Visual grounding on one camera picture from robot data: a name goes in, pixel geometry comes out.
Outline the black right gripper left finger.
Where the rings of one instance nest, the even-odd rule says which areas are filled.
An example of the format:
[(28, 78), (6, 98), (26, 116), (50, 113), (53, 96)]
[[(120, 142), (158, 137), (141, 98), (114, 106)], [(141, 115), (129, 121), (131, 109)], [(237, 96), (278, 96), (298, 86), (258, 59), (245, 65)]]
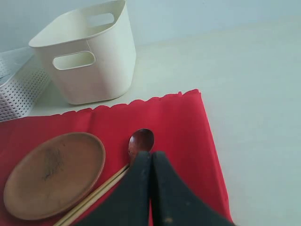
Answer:
[(139, 152), (110, 196), (78, 226), (147, 226), (151, 154)]

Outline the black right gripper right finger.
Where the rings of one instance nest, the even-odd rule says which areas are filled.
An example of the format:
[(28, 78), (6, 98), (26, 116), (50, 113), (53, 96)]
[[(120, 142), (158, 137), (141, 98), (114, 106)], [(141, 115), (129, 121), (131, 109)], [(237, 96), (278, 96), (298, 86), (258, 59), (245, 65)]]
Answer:
[(161, 151), (151, 158), (151, 210), (155, 226), (234, 225), (186, 186)]

